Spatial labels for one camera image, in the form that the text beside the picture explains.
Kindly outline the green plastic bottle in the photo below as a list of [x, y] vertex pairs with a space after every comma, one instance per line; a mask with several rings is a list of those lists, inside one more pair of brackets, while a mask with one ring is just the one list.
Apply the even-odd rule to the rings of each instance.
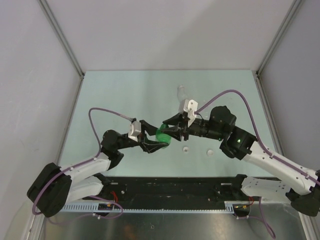
[[161, 149], [165, 149], [167, 148], [172, 141], [172, 137], [169, 136], [168, 134], [165, 134], [162, 132], [163, 129], [167, 129], [169, 126], [167, 124], [161, 124], [161, 126], [156, 130], [155, 133], [155, 139], [156, 141], [160, 142], [160, 143], [165, 143], [167, 144], [166, 146], [162, 146]]

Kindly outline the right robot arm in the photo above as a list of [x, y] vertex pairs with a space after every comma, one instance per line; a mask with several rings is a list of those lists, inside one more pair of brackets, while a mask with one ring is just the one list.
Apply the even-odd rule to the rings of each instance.
[[320, 173], [285, 158], [258, 141], [258, 138], [236, 126], [236, 116], [226, 106], [216, 106], [208, 120], [189, 117], [179, 112], [163, 121], [162, 132], [178, 141], [189, 136], [221, 142], [220, 150], [231, 159], [253, 164], [276, 177], [276, 180], [238, 175], [242, 181], [230, 188], [231, 196], [242, 201], [245, 197], [261, 197], [290, 204], [296, 211], [315, 217], [320, 211]]

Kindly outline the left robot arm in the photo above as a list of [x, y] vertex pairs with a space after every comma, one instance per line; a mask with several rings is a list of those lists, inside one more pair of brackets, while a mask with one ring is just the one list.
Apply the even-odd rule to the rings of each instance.
[[47, 164], [27, 191], [27, 197], [33, 202], [32, 212], [50, 218], [68, 202], [89, 196], [107, 199], [111, 188], [96, 175], [115, 168], [124, 157], [120, 152], [122, 149], [140, 147], [145, 153], [151, 154], [168, 147], [167, 141], [148, 139], [147, 136], [156, 135], [157, 130], [144, 120], [134, 121], [128, 133], [107, 130], [97, 155], [88, 160], [65, 167]]

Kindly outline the clear plastic bottle far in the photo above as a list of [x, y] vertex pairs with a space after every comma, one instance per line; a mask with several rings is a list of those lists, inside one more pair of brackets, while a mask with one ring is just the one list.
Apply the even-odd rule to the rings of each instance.
[[189, 101], [191, 99], [184, 85], [179, 85], [177, 87], [177, 99], [179, 104], [184, 103], [185, 100]]

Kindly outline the white bottle cap right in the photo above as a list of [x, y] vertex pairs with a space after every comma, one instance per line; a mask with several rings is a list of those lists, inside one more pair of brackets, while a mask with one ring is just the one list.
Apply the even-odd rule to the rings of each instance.
[[213, 151], [213, 150], [209, 149], [209, 150], [207, 151], [207, 155], [208, 155], [208, 156], [212, 156], [213, 154], [214, 154], [214, 151]]

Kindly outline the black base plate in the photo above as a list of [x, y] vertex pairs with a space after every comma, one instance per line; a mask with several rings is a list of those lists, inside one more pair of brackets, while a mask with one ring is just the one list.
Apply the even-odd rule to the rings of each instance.
[[102, 182], [97, 196], [126, 207], [221, 207], [250, 200], [241, 191], [241, 177], [96, 177]]

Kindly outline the left aluminium corner post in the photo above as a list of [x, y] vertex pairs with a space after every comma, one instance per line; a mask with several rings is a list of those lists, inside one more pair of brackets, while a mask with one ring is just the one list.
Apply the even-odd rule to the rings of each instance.
[[49, 25], [51, 26], [54, 34], [56, 35], [58, 41], [60, 42], [64, 52], [66, 53], [67, 57], [69, 58], [73, 68], [77, 72], [77, 74], [83, 78], [85, 72], [83, 71], [82, 67], [79, 64], [79, 61], [76, 58], [74, 51], [72, 50], [54, 12], [52, 11], [49, 3], [47, 0], [37, 0], [41, 10], [43, 11], [44, 16], [46, 17]]

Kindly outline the aluminium corner post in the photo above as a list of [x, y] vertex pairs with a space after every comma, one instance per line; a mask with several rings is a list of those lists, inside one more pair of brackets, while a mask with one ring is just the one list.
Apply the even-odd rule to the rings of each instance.
[[257, 70], [255, 71], [255, 74], [259, 77], [264, 72], [266, 66], [270, 62], [271, 58], [273, 57], [275, 51], [277, 50], [278, 46], [280, 45], [282, 39], [284, 38], [285, 34], [289, 30], [289, 27], [293, 23], [294, 19], [296, 18], [300, 8], [304, 4], [304, 0], [294, 0], [285, 15], [282, 23], [280, 24], [274, 38], [272, 39], [272, 42], [270, 46], [268, 47], [261, 63], [259, 64]]
[[73, 68], [77, 72], [77, 74], [83, 78], [85, 72], [83, 71], [82, 67], [79, 64], [79, 61], [76, 58], [74, 51], [72, 50], [54, 12], [52, 11], [49, 3], [47, 0], [37, 0], [41, 10], [43, 11], [44, 16], [46, 17], [49, 25], [51, 26], [54, 34], [56, 35], [58, 41], [60, 42], [64, 52], [66, 53], [67, 57], [69, 58]]

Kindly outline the right aluminium corner post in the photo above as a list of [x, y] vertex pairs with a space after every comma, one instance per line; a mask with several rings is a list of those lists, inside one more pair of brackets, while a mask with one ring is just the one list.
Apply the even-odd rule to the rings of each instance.
[[300, 8], [304, 4], [304, 0], [294, 0], [285, 15], [282, 23], [280, 24], [274, 38], [272, 39], [272, 42], [270, 46], [268, 47], [261, 63], [259, 64], [257, 70], [255, 71], [255, 74], [259, 77], [264, 72], [266, 66], [270, 62], [271, 58], [273, 57], [275, 51], [277, 50], [278, 46], [280, 45], [282, 39], [284, 38], [285, 34], [289, 30], [289, 27], [293, 23], [294, 19], [296, 18]]

